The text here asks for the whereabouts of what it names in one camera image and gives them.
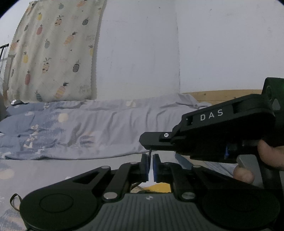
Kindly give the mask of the person's right hand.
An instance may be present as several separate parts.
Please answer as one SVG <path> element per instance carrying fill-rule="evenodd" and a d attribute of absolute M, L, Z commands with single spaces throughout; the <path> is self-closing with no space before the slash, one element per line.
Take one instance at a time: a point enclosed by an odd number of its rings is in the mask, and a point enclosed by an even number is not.
<path fill-rule="evenodd" d="M 283 146 L 271 147 L 265 141 L 260 140 L 258 142 L 258 153 L 260 155 L 260 159 L 265 164 L 283 171 Z M 255 174 L 252 171 L 238 165 L 233 171 L 233 178 L 248 184 L 252 184 L 255 180 Z"/>

